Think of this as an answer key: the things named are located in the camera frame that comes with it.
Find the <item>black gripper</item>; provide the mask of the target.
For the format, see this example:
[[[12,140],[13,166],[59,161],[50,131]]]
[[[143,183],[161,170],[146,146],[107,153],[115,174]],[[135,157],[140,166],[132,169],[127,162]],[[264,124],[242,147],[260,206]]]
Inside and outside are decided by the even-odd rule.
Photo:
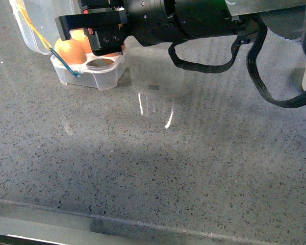
[[[120,52],[129,36],[142,46],[233,35],[243,44],[258,30],[252,18],[233,20],[225,1],[79,1],[79,6],[82,14],[127,14],[127,23],[85,28],[96,56]]]

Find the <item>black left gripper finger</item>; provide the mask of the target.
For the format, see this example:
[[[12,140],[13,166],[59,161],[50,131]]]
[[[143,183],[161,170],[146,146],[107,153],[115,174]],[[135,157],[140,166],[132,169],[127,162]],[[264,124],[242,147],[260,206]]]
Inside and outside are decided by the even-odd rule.
[[[128,17],[124,10],[64,15],[55,18],[60,38],[63,41],[71,39],[71,30],[119,25],[127,21]]]

